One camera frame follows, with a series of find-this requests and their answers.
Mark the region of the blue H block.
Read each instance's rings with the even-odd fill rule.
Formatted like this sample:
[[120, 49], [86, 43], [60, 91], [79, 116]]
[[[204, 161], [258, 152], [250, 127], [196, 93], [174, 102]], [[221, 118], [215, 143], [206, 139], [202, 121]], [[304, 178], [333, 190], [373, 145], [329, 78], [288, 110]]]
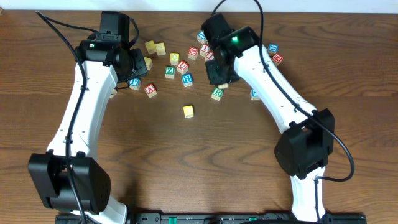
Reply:
[[192, 74], [191, 73], [187, 73], [187, 74], [182, 75], [182, 83], [183, 83], [183, 86], [185, 88], [189, 87], [189, 86], [192, 86], [193, 85]]

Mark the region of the green Z block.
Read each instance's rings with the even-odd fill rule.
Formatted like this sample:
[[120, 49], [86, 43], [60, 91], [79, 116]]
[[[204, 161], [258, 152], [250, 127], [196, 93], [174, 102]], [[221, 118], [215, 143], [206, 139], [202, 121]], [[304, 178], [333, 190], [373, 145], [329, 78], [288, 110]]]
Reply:
[[165, 77], [167, 79], [174, 79], [175, 78], [175, 67], [166, 66], [166, 68], [165, 68]]

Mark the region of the green R block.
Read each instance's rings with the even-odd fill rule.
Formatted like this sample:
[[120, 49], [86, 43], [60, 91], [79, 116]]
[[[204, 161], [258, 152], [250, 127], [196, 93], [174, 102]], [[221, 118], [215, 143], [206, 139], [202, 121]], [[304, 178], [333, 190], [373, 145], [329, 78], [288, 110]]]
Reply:
[[224, 90], [219, 89], [219, 88], [216, 87], [212, 91], [211, 98], [214, 99], [214, 100], [220, 101], [220, 99], [223, 97], [223, 94], [224, 94]]

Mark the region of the blue P block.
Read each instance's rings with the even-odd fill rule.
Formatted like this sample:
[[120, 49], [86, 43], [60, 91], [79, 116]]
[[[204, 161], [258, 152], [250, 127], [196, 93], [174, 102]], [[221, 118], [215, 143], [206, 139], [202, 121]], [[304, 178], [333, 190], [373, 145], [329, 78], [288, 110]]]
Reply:
[[129, 87], [130, 89], [138, 91], [141, 87], [141, 80], [139, 78], [133, 78], [129, 81]]

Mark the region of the red E block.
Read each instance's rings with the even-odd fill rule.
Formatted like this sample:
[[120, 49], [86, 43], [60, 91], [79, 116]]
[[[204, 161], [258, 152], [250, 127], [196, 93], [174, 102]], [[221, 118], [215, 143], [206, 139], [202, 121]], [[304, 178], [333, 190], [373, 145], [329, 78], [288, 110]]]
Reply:
[[187, 56], [191, 60], [196, 60], [199, 56], [199, 50], [196, 47], [190, 47], [187, 52]]

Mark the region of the red I block lower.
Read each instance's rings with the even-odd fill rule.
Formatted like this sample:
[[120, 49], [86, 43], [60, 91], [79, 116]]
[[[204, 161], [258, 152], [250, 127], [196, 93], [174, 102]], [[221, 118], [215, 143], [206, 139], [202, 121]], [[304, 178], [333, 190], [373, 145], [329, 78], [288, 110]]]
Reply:
[[208, 54], [205, 56], [206, 61], [210, 61], [214, 59], [214, 53], [212, 51], [209, 51]]

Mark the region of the red U block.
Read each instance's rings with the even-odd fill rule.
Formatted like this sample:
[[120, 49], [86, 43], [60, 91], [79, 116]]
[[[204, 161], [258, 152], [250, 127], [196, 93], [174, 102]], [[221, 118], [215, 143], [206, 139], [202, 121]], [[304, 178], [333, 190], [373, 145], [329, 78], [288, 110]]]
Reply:
[[188, 70], [189, 70], [189, 64], [188, 64], [186, 61], [181, 60], [181, 61], [179, 61], [179, 63], [177, 64], [176, 69], [177, 69], [178, 73], [184, 75], [184, 74], [186, 74], [186, 73], [188, 72]]

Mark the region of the red I block upper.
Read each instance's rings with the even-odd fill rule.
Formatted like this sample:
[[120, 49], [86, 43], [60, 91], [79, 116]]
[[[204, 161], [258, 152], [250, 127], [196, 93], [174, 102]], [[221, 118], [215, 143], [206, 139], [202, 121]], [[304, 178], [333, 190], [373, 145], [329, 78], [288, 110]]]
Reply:
[[210, 47], [208, 44], [202, 44], [200, 47], [200, 55], [206, 57], [208, 52], [210, 51]]

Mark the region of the yellow o block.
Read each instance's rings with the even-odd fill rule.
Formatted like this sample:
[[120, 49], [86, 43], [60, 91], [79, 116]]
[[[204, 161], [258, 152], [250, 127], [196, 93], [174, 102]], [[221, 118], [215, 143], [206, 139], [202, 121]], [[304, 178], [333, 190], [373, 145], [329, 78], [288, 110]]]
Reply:
[[224, 83], [224, 84], [218, 85], [218, 88], [219, 88], [220, 90], [226, 89], [226, 88], [228, 88], [228, 87], [229, 87], [229, 84], [228, 84], [228, 83]]
[[170, 64], [171, 65], [177, 65], [180, 61], [180, 55], [179, 53], [171, 52], [170, 53]]

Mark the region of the red A block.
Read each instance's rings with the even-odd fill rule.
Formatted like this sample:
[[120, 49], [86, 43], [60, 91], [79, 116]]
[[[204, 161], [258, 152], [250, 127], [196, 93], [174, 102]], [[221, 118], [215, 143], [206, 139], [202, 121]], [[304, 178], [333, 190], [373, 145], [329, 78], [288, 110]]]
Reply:
[[153, 96], [155, 96], [157, 94], [157, 89], [152, 83], [145, 86], [144, 91], [149, 98], [152, 98]]

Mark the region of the yellow C block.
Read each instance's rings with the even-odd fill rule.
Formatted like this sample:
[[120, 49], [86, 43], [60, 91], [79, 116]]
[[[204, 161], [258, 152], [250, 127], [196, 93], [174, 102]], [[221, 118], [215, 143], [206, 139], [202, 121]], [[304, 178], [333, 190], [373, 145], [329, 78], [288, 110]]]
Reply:
[[194, 117], [194, 109], [192, 105], [184, 106], [183, 113], [185, 118], [192, 118]]

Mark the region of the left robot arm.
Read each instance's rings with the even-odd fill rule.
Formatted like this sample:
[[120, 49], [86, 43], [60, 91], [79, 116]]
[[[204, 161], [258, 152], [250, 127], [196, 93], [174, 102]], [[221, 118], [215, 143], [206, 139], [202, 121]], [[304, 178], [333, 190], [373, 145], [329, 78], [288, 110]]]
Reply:
[[147, 75], [129, 31], [129, 16], [101, 14], [100, 28], [71, 49], [76, 61], [72, 93], [60, 127], [28, 171], [44, 205], [61, 223], [129, 223], [128, 207], [111, 196], [111, 179], [98, 164], [98, 137], [108, 101], [118, 90], [139, 89]]

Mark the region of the red i block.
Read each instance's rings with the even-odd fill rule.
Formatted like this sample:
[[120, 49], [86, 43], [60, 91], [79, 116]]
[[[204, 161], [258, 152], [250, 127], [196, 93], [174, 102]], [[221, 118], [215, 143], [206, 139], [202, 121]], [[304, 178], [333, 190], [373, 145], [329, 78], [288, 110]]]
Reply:
[[212, 51], [209, 51], [208, 54], [205, 56], [206, 61], [210, 61], [214, 59], [214, 53]]
[[208, 52], [210, 51], [210, 47], [208, 44], [202, 44], [200, 47], [200, 55], [206, 57]]

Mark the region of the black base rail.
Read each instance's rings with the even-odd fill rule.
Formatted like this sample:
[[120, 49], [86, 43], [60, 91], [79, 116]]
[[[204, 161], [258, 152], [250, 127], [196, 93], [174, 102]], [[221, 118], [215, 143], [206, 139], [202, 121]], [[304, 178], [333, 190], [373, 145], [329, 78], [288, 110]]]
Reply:
[[[126, 223], [130, 224], [298, 224], [299, 221], [287, 213], [266, 213], [263, 215], [161, 215], [158, 213], [140, 213], [131, 215]], [[364, 215], [324, 215], [322, 224], [367, 224]]]

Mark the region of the blue D block right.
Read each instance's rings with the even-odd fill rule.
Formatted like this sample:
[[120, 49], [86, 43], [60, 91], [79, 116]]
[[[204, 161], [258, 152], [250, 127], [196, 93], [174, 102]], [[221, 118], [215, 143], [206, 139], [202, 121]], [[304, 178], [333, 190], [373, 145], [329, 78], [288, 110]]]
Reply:
[[278, 52], [279, 46], [277, 44], [269, 44], [267, 52], [269, 55], [274, 55]]

